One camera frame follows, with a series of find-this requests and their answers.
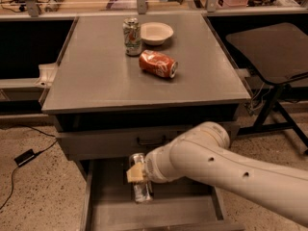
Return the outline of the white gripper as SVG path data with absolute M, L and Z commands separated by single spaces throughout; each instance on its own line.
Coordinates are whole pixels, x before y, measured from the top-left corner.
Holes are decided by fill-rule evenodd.
M 154 183 L 166 183 L 167 178 L 161 173 L 159 163 L 164 149 L 157 148 L 145 156 L 144 163 L 138 162 L 126 171 L 129 183 L 144 182 L 147 178 Z

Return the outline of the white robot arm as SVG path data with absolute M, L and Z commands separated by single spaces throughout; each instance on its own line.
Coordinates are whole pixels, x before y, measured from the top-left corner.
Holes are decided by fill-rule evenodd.
M 146 154 L 127 170 L 130 183 L 166 183 L 182 177 L 250 200 L 308 226 L 308 171 L 257 161 L 228 149 L 226 130 L 204 122 Z

